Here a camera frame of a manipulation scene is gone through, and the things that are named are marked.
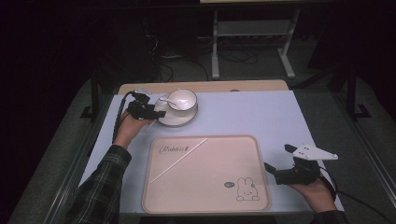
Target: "table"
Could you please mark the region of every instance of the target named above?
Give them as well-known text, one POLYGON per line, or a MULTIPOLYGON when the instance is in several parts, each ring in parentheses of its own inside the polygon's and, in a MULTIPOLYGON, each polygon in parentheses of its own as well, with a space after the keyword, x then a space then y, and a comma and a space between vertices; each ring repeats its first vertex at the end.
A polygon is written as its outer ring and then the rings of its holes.
MULTIPOLYGON (((129 146, 128 150, 133 158, 123 179, 120 201, 122 213, 147 215, 142 207, 142 195, 148 168, 149 146, 158 137, 250 134, 258 140, 263 160, 278 169, 289 169, 293 163, 292 156, 284 150, 284 144, 314 145, 294 94, 285 88, 287 86, 283 81, 128 84, 120 88, 120 93, 131 90, 151 91, 153 93, 149 97, 152 103, 164 93, 188 87, 198 95, 200 109, 197 116, 188 125, 179 128, 164 127, 157 122, 148 131, 143 129, 129 146), (277 91, 271 83, 278 86, 277 91), (232 109, 236 105, 244 109, 232 109)), ((92 173, 111 145, 112 127, 122 97, 123 95, 119 94, 113 98, 80 183, 92 173)), ((300 194, 287 186, 277 185, 271 175, 266 177, 272 205, 265 215, 311 211, 300 194)), ((337 200, 336 205, 343 210, 340 201, 337 200)))

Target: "cable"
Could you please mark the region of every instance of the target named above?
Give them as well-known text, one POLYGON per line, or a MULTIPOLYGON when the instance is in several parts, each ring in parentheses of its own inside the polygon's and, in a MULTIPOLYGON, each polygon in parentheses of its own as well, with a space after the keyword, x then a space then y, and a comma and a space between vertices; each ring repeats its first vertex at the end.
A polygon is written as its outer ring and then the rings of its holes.
POLYGON ((115 140, 116 137, 117 137, 117 132, 119 131, 120 124, 123 122, 123 120, 120 121, 120 117, 121 117, 121 113, 122 113, 122 111, 123 111, 123 108, 124 108, 124 106, 125 106, 126 97, 127 97, 128 95, 130 95, 130 94, 132 95, 132 91, 128 91, 128 92, 123 96, 123 98, 122 98, 122 100, 121 100, 121 104, 120 104, 120 107, 119 107, 119 111, 118 111, 117 116, 116 116, 116 123, 114 124, 113 140, 111 141, 111 143, 114 143, 114 140, 115 140))
POLYGON ((200 44, 198 44, 198 47, 200 49, 206 49, 206 48, 211 48, 213 46, 213 38, 211 36, 203 36, 203 37, 198 37, 198 41, 204 43, 206 40, 209 40, 209 43, 205 44, 204 46, 200 46, 200 44))
POLYGON ((335 182, 335 179, 334 179, 334 177, 332 176, 332 174, 330 174, 329 171, 327 171, 327 170, 326 170, 325 168, 323 168, 323 167, 320 167, 320 169, 322 169, 323 171, 325 171, 325 172, 329 175, 330 180, 331 180, 332 183, 334 184, 334 190, 335 190, 336 193, 342 194, 342 195, 348 197, 349 199, 351 199, 351 200, 353 200, 353 201, 355 201, 355 202, 357 202, 357 203, 360 203, 360 204, 362 204, 362 205, 364 205, 364 206, 370 208, 371 210, 373 210, 374 212, 376 212, 377 214, 379 214, 382 218, 384 218, 389 224, 393 224, 393 222, 392 222, 388 217, 386 217, 383 213, 381 213, 378 209, 376 209, 376 208, 372 207, 370 204, 365 203, 365 202, 363 202, 362 200, 357 199, 357 198, 351 196, 350 194, 347 194, 347 193, 341 191, 340 189, 338 189, 337 183, 335 182))
POLYGON ((126 114, 126 116, 120 121, 120 126, 122 124, 122 122, 126 119, 126 117, 128 117, 129 113, 126 114))
POLYGON ((188 62, 188 63, 196 63, 196 64, 198 64, 202 69, 204 69, 205 76, 206 76, 206 81, 209 81, 209 74, 207 73, 206 68, 201 63, 198 63, 195 60, 187 59, 185 57, 173 58, 173 59, 167 59, 167 62, 164 62, 161 65, 166 66, 169 69, 172 69, 170 66, 165 65, 165 63, 173 63, 173 62, 176 62, 176 61, 184 61, 184 62, 188 62))
POLYGON ((154 47, 152 48, 152 50, 149 50, 149 51, 148 51, 149 54, 151 54, 152 56, 154 56, 155 50, 158 48, 158 44, 159 44, 158 39, 157 39, 157 37, 155 37, 154 35, 146 35, 146 37, 154 38, 154 40, 155 40, 154 47))
POLYGON ((239 52, 245 53, 247 56, 246 58, 238 58, 237 56, 233 55, 232 53, 226 54, 224 51, 218 51, 218 55, 221 59, 232 62, 232 63, 243 63, 243 64, 254 64, 259 61, 259 54, 255 53, 253 50, 249 53, 245 50, 238 50, 239 52))
POLYGON ((169 82, 169 81, 173 81, 173 76, 174 76, 174 70, 173 70, 170 66, 168 66, 168 65, 166 65, 166 64, 164 64, 164 63, 160 63, 160 82, 169 82), (169 72, 169 73, 165 72, 165 71, 161 68, 161 66, 168 68, 168 69, 170 70, 170 72, 169 72), (166 80, 164 80, 164 79, 163 79, 163 73, 166 74, 166 75, 169 75, 169 78, 166 79, 166 80))

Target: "hand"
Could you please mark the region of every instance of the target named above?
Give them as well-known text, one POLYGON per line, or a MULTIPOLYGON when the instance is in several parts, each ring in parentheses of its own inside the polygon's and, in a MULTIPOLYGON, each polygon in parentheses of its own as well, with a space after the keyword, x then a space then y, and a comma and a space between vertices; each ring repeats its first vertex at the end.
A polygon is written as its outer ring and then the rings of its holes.
POLYGON ((124 111, 120 117, 120 127, 113 144, 127 149, 140 129, 151 122, 152 120, 149 119, 134 119, 128 112, 124 111))
POLYGON ((325 183, 319 178, 308 185, 290 185, 291 188, 300 192, 309 206, 317 213, 337 210, 332 200, 332 194, 326 188, 325 183))

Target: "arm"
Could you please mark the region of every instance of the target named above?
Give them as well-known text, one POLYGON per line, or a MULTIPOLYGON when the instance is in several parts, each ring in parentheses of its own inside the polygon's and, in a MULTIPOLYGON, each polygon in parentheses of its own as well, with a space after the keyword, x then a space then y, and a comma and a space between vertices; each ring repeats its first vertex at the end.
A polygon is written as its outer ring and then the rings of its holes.
POLYGON ((338 211, 332 195, 326 184, 318 178, 308 185, 290 185, 300 192, 309 206, 314 210, 314 223, 316 224, 347 224, 347 218, 342 211, 338 211))
POLYGON ((78 188, 65 223, 118 223, 122 178, 132 158, 126 148, 140 129, 150 123, 150 120, 134 119, 125 112, 121 120, 113 146, 78 188))

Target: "white table surface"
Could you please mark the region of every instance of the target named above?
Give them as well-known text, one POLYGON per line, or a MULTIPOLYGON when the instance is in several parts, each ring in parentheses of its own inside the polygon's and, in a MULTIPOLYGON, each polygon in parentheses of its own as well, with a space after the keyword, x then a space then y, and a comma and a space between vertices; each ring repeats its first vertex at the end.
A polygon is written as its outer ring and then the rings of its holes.
MULTIPOLYGON (((163 94, 149 95, 155 104, 163 94)), ((122 185, 121 213, 146 214, 142 207, 149 150, 154 139, 164 136, 250 134, 259 144, 262 160, 276 169, 290 169, 292 155, 284 150, 285 144, 315 145, 304 116, 292 91, 232 91, 197 92, 199 111, 187 125, 170 128, 155 122, 144 127, 129 145, 132 154, 122 185)), ((123 95, 115 95, 108 109, 101 132, 80 183, 96 169, 97 164, 111 146, 114 123, 123 95)), ((134 98, 128 96, 127 103, 134 98)), ((269 214, 311 211, 304 198, 288 186, 277 185, 274 177, 266 174, 271 197, 269 214)), ((336 200, 338 209, 344 210, 336 200)))

